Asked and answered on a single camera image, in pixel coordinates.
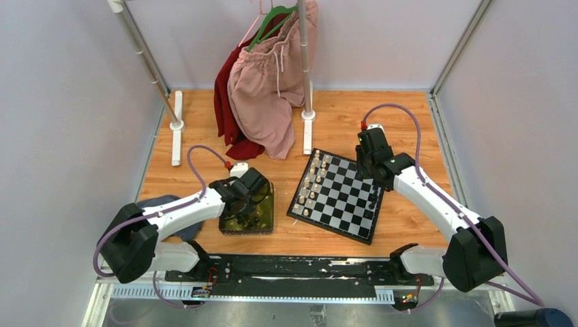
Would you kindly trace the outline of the black chess piece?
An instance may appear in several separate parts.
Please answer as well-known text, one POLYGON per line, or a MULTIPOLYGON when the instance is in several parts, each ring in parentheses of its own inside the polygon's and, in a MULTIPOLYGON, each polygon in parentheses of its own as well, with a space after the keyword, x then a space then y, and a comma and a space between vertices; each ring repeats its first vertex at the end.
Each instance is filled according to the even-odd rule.
POLYGON ((380 194, 381 194, 380 188, 379 188, 379 187, 373 187, 373 188, 372 188, 372 192, 371 192, 370 195, 369 195, 369 199, 370 199, 371 201, 376 201, 376 200, 379 199, 380 194))
POLYGON ((375 208, 375 205, 376 205, 376 199, 375 199, 375 198, 370 198, 370 199, 368 199, 367 207, 368 207, 370 210, 373 210, 373 209, 375 208))

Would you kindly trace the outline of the black and white chessboard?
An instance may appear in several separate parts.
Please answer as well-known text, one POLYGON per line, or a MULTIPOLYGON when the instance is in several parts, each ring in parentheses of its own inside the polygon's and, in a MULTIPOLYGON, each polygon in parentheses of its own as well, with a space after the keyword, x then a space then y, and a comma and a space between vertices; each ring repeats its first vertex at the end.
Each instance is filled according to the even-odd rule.
POLYGON ((321 149, 314 149, 307 162, 293 199, 287 210, 287 216, 334 232, 357 242, 370 245, 374 238, 376 225, 385 190, 372 179, 363 179, 356 176, 357 164, 348 159, 321 149), (320 151, 319 162, 314 161, 314 152, 320 151), (324 156, 329 158, 325 167, 326 174, 321 183, 315 179, 319 176, 321 161, 324 156), (314 164, 316 173, 311 175, 309 167, 314 164), (310 178, 310 186, 305 189, 304 180, 310 178), (369 195, 373 187, 379 187, 381 194, 373 210, 367 207, 369 195), (314 200, 309 199, 311 192, 316 193, 314 200), (299 204, 299 196, 305 196, 305 203, 299 204), (299 212, 293 212, 293 206, 301 206, 299 212), (308 208, 310 216, 303 215, 308 208))

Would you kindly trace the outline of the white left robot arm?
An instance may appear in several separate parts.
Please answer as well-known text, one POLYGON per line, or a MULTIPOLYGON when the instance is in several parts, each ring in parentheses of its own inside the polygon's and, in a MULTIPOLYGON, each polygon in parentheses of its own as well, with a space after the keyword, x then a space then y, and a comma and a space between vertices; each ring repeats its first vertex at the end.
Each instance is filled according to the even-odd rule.
POLYGON ((256 212, 271 197, 271 182, 255 168, 240 176, 214 181, 186 198, 139 208, 123 206, 99 239, 93 267, 101 277, 131 283, 145 273, 163 270, 183 272, 202 281, 209 263, 188 242, 167 243, 166 238, 197 223, 220 217, 242 217, 256 212))

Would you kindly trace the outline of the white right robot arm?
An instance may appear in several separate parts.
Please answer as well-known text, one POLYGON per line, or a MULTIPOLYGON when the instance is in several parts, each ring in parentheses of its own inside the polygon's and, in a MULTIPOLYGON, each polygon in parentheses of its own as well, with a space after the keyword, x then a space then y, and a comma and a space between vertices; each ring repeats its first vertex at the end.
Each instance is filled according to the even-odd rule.
POLYGON ((502 223, 482 218, 437 186, 407 153, 394 154, 379 125, 358 133, 358 176, 371 179, 386 192, 408 199, 447 239, 448 246, 410 243, 391 252, 391 279, 407 284, 417 274, 446 278, 469 292, 505 273, 507 249, 502 223))

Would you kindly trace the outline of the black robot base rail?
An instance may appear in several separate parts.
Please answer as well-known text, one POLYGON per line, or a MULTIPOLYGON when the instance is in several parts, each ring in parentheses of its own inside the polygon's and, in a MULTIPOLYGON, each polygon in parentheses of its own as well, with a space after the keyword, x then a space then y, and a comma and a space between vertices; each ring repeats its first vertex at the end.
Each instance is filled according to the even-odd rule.
POLYGON ((429 300, 440 278, 400 277, 388 258, 219 253, 202 256, 187 272, 146 272, 130 283, 107 283, 114 300, 368 304, 406 310, 429 300))

